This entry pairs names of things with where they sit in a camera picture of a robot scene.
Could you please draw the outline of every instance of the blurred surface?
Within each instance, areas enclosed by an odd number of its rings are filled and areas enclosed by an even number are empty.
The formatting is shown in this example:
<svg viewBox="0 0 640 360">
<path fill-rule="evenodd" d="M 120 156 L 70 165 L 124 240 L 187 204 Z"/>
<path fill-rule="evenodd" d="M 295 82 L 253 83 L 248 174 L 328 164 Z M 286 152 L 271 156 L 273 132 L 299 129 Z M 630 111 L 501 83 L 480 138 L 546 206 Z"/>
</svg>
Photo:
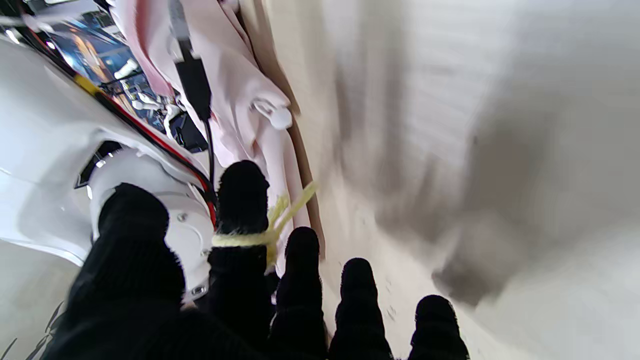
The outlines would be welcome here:
<svg viewBox="0 0 640 360">
<path fill-rule="evenodd" d="M 79 270 L 58 256 L 0 240 L 0 353 L 18 338 L 6 358 L 27 358 Z"/>
<path fill-rule="evenodd" d="M 361 256 L 396 357 L 434 292 L 472 359 L 640 357 L 640 3 L 241 6 L 321 186 L 330 329 Z"/>
</svg>

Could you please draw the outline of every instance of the pink fabric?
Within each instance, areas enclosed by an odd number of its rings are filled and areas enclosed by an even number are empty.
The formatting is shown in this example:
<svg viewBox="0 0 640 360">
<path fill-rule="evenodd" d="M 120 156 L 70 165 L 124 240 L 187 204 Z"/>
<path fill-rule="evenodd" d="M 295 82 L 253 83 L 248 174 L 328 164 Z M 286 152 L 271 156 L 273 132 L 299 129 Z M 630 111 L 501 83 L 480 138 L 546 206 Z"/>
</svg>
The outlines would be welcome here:
<svg viewBox="0 0 640 360">
<path fill-rule="evenodd" d="M 146 0 L 118 0 L 114 9 L 119 22 L 131 21 L 132 13 L 120 9 L 130 8 L 131 3 Z M 179 53 L 177 43 L 170 33 L 168 7 L 164 2 L 149 6 L 145 14 L 146 28 L 123 29 L 128 41 L 146 39 L 146 54 L 155 69 L 182 93 L 182 84 L 173 60 Z M 289 105 L 288 98 L 265 77 L 257 67 L 248 36 L 240 27 L 235 14 L 223 9 L 217 1 L 182 0 L 191 44 L 195 54 L 204 63 L 211 86 L 211 109 L 217 120 L 211 120 L 214 151 L 222 167 L 240 160 L 252 160 L 258 164 L 270 183 L 269 205 L 275 204 L 279 195 L 289 194 L 292 200 L 302 192 L 300 172 L 291 138 L 287 131 L 276 130 L 269 120 L 253 109 L 252 102 L 264 99 L 274 107 Z M 187 111 L 199 130 L 204 125 L 197 120 L 193 108 L 185 102 Z M 278 248 L 276 270 L 284 272 L 284 249 L 289 234 L 298 226 L 309 226 L 307 209 L 303 208 L 286 225 Z"/>
<path fill-rule="evenodd" d="M 169 85 L 148 57 L 146 38 L 144 37 L 144 32 L 141 31 L 147 27 L 149 1 L 150 0 L 135 0 L 123 3 L 124 7 L 122 10 L 127 14 L 131 14 L 131 16 L 126 17 L 126 21 L 120 24 L 122 26 L 121 30 L 127 34 L 142 35 L 127 37 L 127 43 L 133 56 L 135 56 L 136 61 L 138 61 L 142 71 L 145 73 L 151 90 L 158 95 L 173 96 L 171 85 Z"/>
</svg>

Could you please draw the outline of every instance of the white robot part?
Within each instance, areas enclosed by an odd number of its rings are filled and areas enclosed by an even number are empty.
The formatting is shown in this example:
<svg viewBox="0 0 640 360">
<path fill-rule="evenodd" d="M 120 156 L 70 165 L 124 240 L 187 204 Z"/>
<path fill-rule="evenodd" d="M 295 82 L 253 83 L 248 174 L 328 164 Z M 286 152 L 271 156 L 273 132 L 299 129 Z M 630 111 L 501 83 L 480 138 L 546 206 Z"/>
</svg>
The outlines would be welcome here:
<svg viewBox="0 0 640 360">
<path fill-rule="evenodd" d="M 126 181 L 151 191 L 168 208 L 166 242 L 182 260 L 188 294 L 206 284 L 203 249 L 213 230 L 207 208 L 193 190 L 192 184 L 199 184 L 196 176 L 49 60 L 1 38 L 0 54 L 0 124 L 9 135 L 0 142 L 0 239 L 81 266 L 92 246 L 92 215 L 99 213 L 109 189 Z M 89 189 L 75 187 L 105 141 L 128 150 L 105 158 L 93 170 L 90 201 Z M 187 150 L 167 143 L 207 173 Z"/>
<path fill-rule="evenodd" d="M 169 212 L 165 241 L 180 258 L 187 289 L 205 282 L 209 276 L 208 249 L 214 232 L 209 211 L 191 187 L 167 174 L 158 161 L 143 152 L 123 149 L 94 169 L 89 180 L 94 236 L 100 235 L 97 223 L 102 206 L 122 183 L 143 188 L 164 204 Z"/>
</svg>

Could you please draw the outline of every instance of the red wire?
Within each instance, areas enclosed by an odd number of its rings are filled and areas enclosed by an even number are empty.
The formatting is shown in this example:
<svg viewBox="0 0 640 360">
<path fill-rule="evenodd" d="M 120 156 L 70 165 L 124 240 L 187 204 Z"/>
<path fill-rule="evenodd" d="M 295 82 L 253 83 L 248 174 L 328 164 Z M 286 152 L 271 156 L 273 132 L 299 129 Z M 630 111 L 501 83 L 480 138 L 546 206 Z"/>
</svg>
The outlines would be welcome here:
<svg viewBox="0 0 640 360">
<path fill-rule="evenodd" d="M 21 14 L 24 16 L 24 10 L 19 6 L 18 9 L 20 10 Z M 31 32 L 31 34 L 33 35 L 33 37 L 36 38 L 36 40 L 38 40 L 38 42 L 40 43 L 40 45 L 46 49 L 46 51 L 49 51 L 50 53 L 53 53 L 53 51 L 51 51 L 51 49 L 49 49 L 40 39 L 40 37 L 35 33 L 35 31 L 33 31 L 30 27 L 26 26 L 29 31 Z M 164 148 L 165 150 L 169 151 L 170 153 L 176 155 L 178 158 L 180 158 L 181 160 L 192 164 L 193 163 L 185 158 L 181 153 L 177 152 L 173 147 L 169 146 L 166 142 L 164 142 L 164 140 L 162 140 L 159 136 L 157 136 L 156 134 L 153 133 L 153 131 L 151 131 L 150 129 L 147 129 L 138 119 L 132 117 L 129 112 L 125 111 L 117 102 L 115 102 L 113 99 L 111 99 L 108 96 L 105 96 L 105 98 L 111 103 L 111 105 L 113 105 L 115 108 L 117 108 L 120 113 L 124 114 L 127 118 L 129 118 L 129 120 L 133 121 L 135 124 L 138 125 L 138 129 L 144 131 L 147 135 L 149 135 L 151 138 L 154 139 L 154 141 L 156 141 L 159 145 L 162 146 L 162 148 Z M 211 112 L 211 115 L 213 116 L 214 119 L 216 119 L 216 116 L 213 112 Z M 211 191 L 215 191 L 214 189 L 209 189 L 211 186 L 213 186 L 213 184 L 209 184 L 209 181 L 206 179 L 202 179 L 197 173 L 195 173 L 194 171 L 191 171 L 196 178 L 198 178 L 198 180 L 200 181 L 200 185 L 202 185 L 202 188 L 205 190 L 211 190 Z M 209 208 L 209 216 L 211 217 L 211 224 L 213 225 L 213 230 L 216 230 L 216 212 L 213 206 L 213 203 L 211 202 L 211 200 L 207 200 L 205 199 L 205 202 L 207 203 L 207 207 Z"/>
<path fill-rule="evenodd" d="M 109 97 L 106 97 L 106 98 L 109 100 L 109 102 L 112 103 L 112 105 L 114 105 L 116 108 L 118 108 L 118 110 L 120 110 L 120 112 L 122 112 L 127 118 L 129 118 L 129 120 L 133 120 L 135 123 L 139 124 L 138 128 L 141 129 L 142 131 L 144 131 L 147 135 L 151 136 L 154 139 L 154 141 L 156 141 L 157 143 L 162 145 L 162 147 L 164 149 L 170 151 L 172 154 L 176 155 L 181 160 L 186 161 L 187 163 L 190 163 L 190 164 L 193 165 L 193 163 L 189 159 L 185 158 L 181 153 L 177 152 L 173 147 L 169 146 L 166 142 L 164 142 L 163 139 L 161 139 L 159 136 L 157 136 L 153 131 L 151 131 L 150 129 L 147 129 L 143 124 L 141 124 L 141 122 L 138 119 L 132 117 L 117 102 L 115 102 L 114 100 L 110 99 Z M 202 187 L 204 189 L 209 189 L 210 185 L 208 184 L 208 180 L 202 179 L 196 173 L 194 173 L 194 175 L 198 178 L 198 180 L 200 181 L 200 184 L 202 185 Z M 207 207 L 209 208 L 209 214 L 211 216 L 211 222 L 213 224 L 213 229 L 215 231 L 216 230 L 216 212 L 214 210 L 213 203 L 210 200 L 207 200 L 207 199 L 205 199 L 205 201 L 207 203 Z"/>
</svg>

